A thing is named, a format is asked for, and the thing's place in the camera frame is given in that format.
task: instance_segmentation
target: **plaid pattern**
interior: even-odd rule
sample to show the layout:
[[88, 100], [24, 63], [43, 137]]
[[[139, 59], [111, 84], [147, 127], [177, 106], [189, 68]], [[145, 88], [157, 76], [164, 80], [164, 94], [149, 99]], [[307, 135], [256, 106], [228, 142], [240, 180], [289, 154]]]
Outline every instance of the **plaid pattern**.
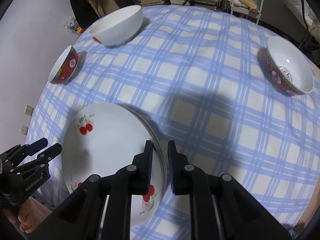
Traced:
[[[288, 97], [270, 82], [268, 29], [204, 8], [151, 6], [141, 32], [105, 48], [88, 30], [75, 43], [77, 73], [67, 85], [47, 84], [27, 142], [63, 142], [85, 106], [126, 105], [152, 126], [166, 152], [169, 139], [206, 173], [234, 176], [281, 223], [296, 224], [319, 175], [319, 90]], [[40, 193], [58, 205], [69, 195], [60, 159]], [[188, 197], [169, 188], [132, 239], [189, 239]]]

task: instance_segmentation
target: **blue and white checkered tablecloth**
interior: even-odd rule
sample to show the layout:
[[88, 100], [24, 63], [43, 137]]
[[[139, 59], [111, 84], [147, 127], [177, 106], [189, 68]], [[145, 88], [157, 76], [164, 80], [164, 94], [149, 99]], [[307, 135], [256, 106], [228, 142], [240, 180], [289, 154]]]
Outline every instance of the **blue and white checkered tablecloth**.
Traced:
[[[27, 143], [62, 143], [73, 116], [94, 102], [125, 104], [152, 126], [161, 143], [176, 142], [206, 173], [233, 175], [281, 223], [294, 225], [319, 175], [319, 90], [288, 97], [270, 83], [268, 29], [198, 7], [143, 8], [142, 31], [106, 48], [88, 30], [75, 43], [78, 71], [66, 85], [47, 84]], [[69, 193], [61, 162], [40, 189], [58, 205]], [[169, 188], [155, 215], [132, 239], [189, 239], [188, 197]]]

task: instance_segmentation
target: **red patterned bowl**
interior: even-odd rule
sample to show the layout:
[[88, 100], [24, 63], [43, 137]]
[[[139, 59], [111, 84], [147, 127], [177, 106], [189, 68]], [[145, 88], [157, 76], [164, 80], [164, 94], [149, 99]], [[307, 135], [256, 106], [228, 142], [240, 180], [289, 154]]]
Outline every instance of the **red patterned bowl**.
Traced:
[[268, 40], [268, 68], [279, 88], [289, 95], [303, 95], [313, 89], [311, 66], [291, 42], [274, 36]]
[[78, 53], [75, 48], [70, 45], [54, 64], [50, 72], [48, 82], [52, 84], [63, 84], [66, 82], [76, 69], [78, 60]]

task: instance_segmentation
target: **electrical outlet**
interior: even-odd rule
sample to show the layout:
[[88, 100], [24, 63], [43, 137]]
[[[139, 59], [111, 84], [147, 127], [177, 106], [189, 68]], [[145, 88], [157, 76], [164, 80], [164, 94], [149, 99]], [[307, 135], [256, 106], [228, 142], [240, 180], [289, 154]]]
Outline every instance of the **electrical outlet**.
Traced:
[[22, 125], [21, 129], [20, 129], [20, 133], [23, 134], [23, 135], [27, 135], [28, 129], [29, 129], [28, 127]]
[[26, 109], [24, 110], [24, 113], [26, 114], [26, 115], [30, 115], [30, 116], [32, 116], [32, 113], [33, 113], [33, 107], [32, 106], [26, 106]]

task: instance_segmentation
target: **silver bolt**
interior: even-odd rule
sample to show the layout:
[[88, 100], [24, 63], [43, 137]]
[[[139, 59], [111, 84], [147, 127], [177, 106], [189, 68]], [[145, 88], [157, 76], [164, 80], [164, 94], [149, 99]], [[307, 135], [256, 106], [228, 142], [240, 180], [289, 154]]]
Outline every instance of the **silver bolt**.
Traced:
[[184, 169], [186, 171], [193, 171], [195, 169], [195, 167], [191, 164], [187, 164], [186, 166], [184, 166]]
[[231, 177], [231, 175], [229, 175], [229, 174], [223, 174], [223, 175], [222, 175], [222, 179], [223, 179], [224, 181], [231, 181], [231, 180], [232, 180], [232, 177]]
[[127, 167], [127, 170], [128, 171], [135, 171], [137, 169], [137, 167], [135, 166], [135, 165], [129, 165], [128, 167]]
[[95, 181], [97, 181], [99, 179], [99, 175], [97, 175], [97, 174], [93, 174], [93, 175], [91, 175], [90, 177], [89, 177], [89, 180], [91, 181], [91, 182], [95, 182]]

